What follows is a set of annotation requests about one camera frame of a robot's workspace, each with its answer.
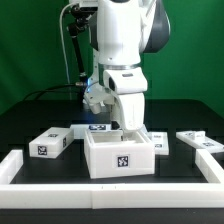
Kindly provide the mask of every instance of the green wall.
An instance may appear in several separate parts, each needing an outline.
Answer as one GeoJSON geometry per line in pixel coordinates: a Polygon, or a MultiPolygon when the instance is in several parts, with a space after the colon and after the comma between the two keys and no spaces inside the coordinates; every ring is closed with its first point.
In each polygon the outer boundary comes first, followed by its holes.
{"type": "MultiPolygon", "coordinates": [[[[157,54],[142,55],[148,79],[146,98],[201,100],[224,117],[224,1],[163,0],[171,36],[157,54]]],[[[67,82],[58,20],[66,0],[14,0],[0,3],[0,113],[32,92],[67,82]]],[[[79,37],[91,74],[88,34],[79,37]]],[[[65,36],[72,81],[77,65],[65,36]]],[[[43,99],[68,99],[47,94],[43,99]]]]}

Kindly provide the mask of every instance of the small white box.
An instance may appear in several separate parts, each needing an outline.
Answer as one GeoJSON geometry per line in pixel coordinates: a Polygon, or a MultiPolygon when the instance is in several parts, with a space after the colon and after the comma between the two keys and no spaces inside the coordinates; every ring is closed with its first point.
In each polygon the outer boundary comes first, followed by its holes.
{"type": "Polygon", "coordinates": [[[141,131],[122,140],[122,131],[92,133],[85,130],[84,152],[91,178],[153,174],[155,151],[141,131]]]}
{"type": "Polygon", "coordinates": [[[31,157],[56,158],[74,140],[70,128],[50,128],[29,143],[31,157]]]}

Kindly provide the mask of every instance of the black table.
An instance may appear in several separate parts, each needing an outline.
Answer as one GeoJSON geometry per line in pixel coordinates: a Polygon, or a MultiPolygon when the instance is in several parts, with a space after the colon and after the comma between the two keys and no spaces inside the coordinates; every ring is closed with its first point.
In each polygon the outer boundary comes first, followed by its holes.
{"type": "MultiPolygon", "coordinates": [[[[205,130],[224,143],[224,119],[195,100],[146,101],[148,131],[168,133],[170,155],[156,156],[154,175],[91,180],[83,141],[75,140],[57,159],[29,157],[28,143],[50,127],[108,123],[109,115],[93,115],[76,101],[24,101],[0,116],[0,160],[12,149],[24,150],[24,165],[12,184],[32,183],[203,183],[194,164],[195,150],[176,138],[177,131],[205,130]]],[[[213,155],[223,167],[224,155],[213,155]]],[[[48,209],[0,210],[0,223],[223,223],[224,209],[48,209]]]]}

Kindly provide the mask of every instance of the qr-like marker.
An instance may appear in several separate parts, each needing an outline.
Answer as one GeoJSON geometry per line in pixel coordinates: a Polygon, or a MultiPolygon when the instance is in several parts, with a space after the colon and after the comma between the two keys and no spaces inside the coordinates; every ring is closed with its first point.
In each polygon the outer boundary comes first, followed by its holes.
{"type": "Polygon", "coordinates": [[[47,155],[47,146],[38,145],[38,155],[47,155]]]}
{"type": "Polygon", "coordinates": [[[128,156],[118,156],[117,157],[117,166],[118,167],[128,167],[129,166],[128,156]]]}
{"type": "Polygon", "coordinates": [[[63,148],[67,145],[66,138],[63,139],[63,148]]]}

